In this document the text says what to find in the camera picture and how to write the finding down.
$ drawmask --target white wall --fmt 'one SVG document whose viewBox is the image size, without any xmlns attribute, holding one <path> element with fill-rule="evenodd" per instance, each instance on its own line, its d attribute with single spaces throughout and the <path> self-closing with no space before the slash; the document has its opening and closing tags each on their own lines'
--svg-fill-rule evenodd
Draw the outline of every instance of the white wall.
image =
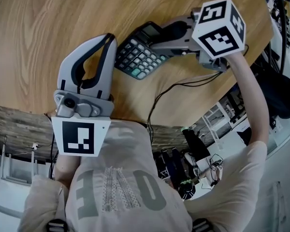
<svg viewBox="0 0 290 232">
<path fill-rule="evenodd" d="M 277 181 L 280 181 L 286 206 L 287 219 L 283 231 L 290 232 L 290 140 L 266 161 L 256 212 L 245 232 L 273 231 L 273 185 Z"/>
</svg>

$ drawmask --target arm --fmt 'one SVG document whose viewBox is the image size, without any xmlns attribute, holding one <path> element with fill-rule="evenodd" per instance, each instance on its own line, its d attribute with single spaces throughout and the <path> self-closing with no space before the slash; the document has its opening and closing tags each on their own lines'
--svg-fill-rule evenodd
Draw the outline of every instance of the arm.
<svg viewBox="0 0 290 232">
<path fill-rule="evenodd" d="M 58 155 L 55 166 L 55 180 L 69 189 L 79 164 L 80 157 Z"/>
<path fill-rule="evenodd" d="M 244 100 L 247 118 L 251 127 L 250 144 L 268 142 L 269 112 L 262 90 L 242 53 L 227 56 Z"/>
</svg>

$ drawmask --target calculator button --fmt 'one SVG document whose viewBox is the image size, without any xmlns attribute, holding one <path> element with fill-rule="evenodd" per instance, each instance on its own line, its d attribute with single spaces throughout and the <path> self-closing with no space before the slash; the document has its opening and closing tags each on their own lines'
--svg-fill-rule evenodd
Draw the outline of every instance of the calculator button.
<svg viewBox="0 0 290 232">
<path fill-rule="evenodd" d="M 123 62 L 124 64 L 128 64 L 128 63 L 130 62 L 130 60 L 125 58 L 124 60 L 122 60 L 122 62 Z"/>
<path fill-rule="evenodd" d="M 138 50 L 138 49 L 134 49 L 133 51 L 132 51 L 132 53 L 134 54 L 134 55 L 138 55 L 139 53 L 140 53 L 140 51 Z"/>
<path fill-rule="evenodd" d="M 129 64 L 129 67 L 131 67 L 131 68 L 134 68 L 135 66 L 136 66 L 136 64 L 133 63 L 133 62 L 131 62 L 131 63 Z"/>
<path fill-rule="evenodd" d="M 120 51 L 120 54 L 122 54 L 122 55 L 125 55 L 127 53 L 127 50 L 126 49 L 122 49 L 121 51 Z"/>
<path fill-rule="evenodd" d="M 131 71 L 132 71 L 132 68 L 130 67 L 125 68 L 125 72 L 131 72 Z"/>
<path fill-rule="evenodd" d="M 134 45 L 137 45 L 137 41 L 134 40 L 134 39 L 130 40 L 130 42 L 131 42 L 132 44 L 134 44 Z"/>
<path fill-rule="evenodd" d="M 130 44 L 126 44 L 125 48 L 129 50 L 129 49 L 132 48 L 132 45 L 130 45 Z"/>
<path fill-rule="evenodd" d="M 135 68 L 135 69 L 131 72 L 131 74 L 134 75 L 134 76 L 136 76 L 136 75 L 137 75 L 138 73 L 140 73 L 140 72 L 141 72 L 140 69 Z"/>
<path fill-rule="evenodd" d="M 149 50 L 145 49 L 144 52 L 145 52 L 147 55 L 150 55 L 150 51 L 149 51 Z"/>
<path fill-rule="evenodd" d="M 135 55 L 133 55 L 131 53 L 127 56 L 127 58 L 130 59 L 130 60 L 134 59 L 134 57 L 135 57 Z"/>
<path fill-rule="evenodd" d="M 117 55 L 117 56 L 116 56 L 116 59 L 117 59 L 117 60 L 121 60 L 123 57 L 124 57 L 124 56 L 122 56 L 122 55 Z"/>
<path fill-rule="evenodd" d="M 140 59 L 144 59 L 146 57 L 146 55 L 144 54 L 144 53 L 141 53 L 140 55 L 139 55 L 139 58 Z"/>
<path fill-rule="evenodd" d="M 146 73 L 141 72 L 141 73 L 139 73 L 139 74 L 137 75 L 137 78 L 142 79 L 144 76 L 146 76 Z"/>
<path fill-rule="evenodd" d="M 138 44 L 137 48 L 139 48 L 141 51 L 145 49 L 145 47 L 143 47 L 141 44 Z"/>
<path fill-rule="evenodd" d="M 139 63 L 141 63 L 141 60 L 139 58 L 136 58 L 133 62 L 136 64 L 139 64 Z"/>
</svg>

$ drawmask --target floor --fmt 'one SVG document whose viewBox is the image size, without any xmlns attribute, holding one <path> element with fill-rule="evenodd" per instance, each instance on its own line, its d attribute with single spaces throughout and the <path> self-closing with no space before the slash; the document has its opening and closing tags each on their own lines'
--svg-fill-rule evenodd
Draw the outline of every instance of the floor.
<svg viewBox="0 0 290 232">
<path fill-rule="evenodd" d="M 206 146 L 213 142 L 211 134 L 202 120 L 195 122 L 194 131 L 200 131 L 203 142 Z M 180 131 L 181 127 L 153 126 L 154 140 L 152 144 L 153 151 L 162 149 L 172 149 L 176 147 L 182 150 L 188 147 L 185 137 Z M 223 135 L 229 131 L 228 126 L 219 131 Z M 20 112 L 18 110 L 0 107 L 0 148 L 3 143 L 6 144 L 6 153 L 30 158 L 31 147 L 34 142 L 42 145 L 35 152 L 36 159 L 50 159 L 50 146 L 52 143 L 53 129 L 49 119 L 45 115 L 36 115 Z"/>
</svg>

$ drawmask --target white cube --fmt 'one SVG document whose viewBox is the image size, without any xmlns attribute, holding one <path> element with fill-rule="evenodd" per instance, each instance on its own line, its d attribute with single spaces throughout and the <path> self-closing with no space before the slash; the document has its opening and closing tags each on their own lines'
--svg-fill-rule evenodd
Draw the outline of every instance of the white cube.
<svg viewBox="0 0 290 232">
<path fill-rule="evenodd" d="M 232 0 L 206 2 L 194 28 L 192 38 L 212 58 L 243 51 L 246 24 Z"/>
</svg>

